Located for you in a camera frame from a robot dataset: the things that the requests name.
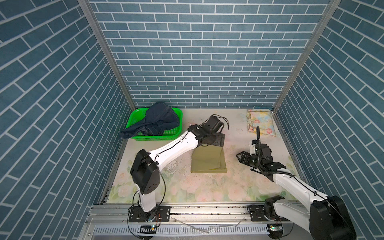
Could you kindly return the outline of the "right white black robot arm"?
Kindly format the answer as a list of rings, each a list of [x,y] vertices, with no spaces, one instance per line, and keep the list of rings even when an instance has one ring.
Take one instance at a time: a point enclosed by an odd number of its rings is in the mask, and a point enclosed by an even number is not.
[[[267,177],[294,196],[301,205],[291,204],[282,196],[265,200],[264,218],[268,221],[287,219],[309,232],[315,240],[355,240],[357,234],[347,207],[338,196],[328,196],[317,191],[286,167],[271,158],[262,156],[259,150],[255,154],[241,152],[237,154],[241,164],[249,166],[251,171]]]

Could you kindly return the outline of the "green plastic basket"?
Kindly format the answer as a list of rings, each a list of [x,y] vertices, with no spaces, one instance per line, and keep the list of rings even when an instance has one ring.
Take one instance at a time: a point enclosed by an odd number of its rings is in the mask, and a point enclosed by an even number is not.
[[[133,111],[128,119],[126,128],[136,124],[145,118],[146,112],[149,108],[141,108]],[[183,112],[178,108],[172,108],[179,117],[179,125],[171,130],[165,130],[161,136],[143,136],[138,134],[132,139],[136,141],[173,141],[182,134]]]

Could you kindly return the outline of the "olive khaki skirt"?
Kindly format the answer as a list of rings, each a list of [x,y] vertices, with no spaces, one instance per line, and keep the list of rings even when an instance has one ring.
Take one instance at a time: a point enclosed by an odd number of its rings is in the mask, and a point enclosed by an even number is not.
[[[223,147],[198,147],[192,153],[192,173],[226,173],[227,166]]]

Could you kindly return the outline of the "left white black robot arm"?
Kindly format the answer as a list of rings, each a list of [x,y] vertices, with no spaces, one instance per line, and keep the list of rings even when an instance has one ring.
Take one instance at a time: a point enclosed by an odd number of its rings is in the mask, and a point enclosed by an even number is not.
[[[225,134],[208,127],[192,125],[176,140],[147,152],[140,150],[131,167],[130,174],[139,193],[139,214],[145,222],[157,215],[160,204],[156,201],[155,190],[162,181],[162,170],[186,152],[200,146],[223,147]]]

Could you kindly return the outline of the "floral pastel skirt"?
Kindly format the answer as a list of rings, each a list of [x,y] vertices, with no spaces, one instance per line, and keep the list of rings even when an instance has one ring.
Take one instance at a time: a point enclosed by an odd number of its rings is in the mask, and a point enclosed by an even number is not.
[[[276,136],[274,122],[270,111],[247,110],[248,133],[257,133],[257,127],[261,135]]]

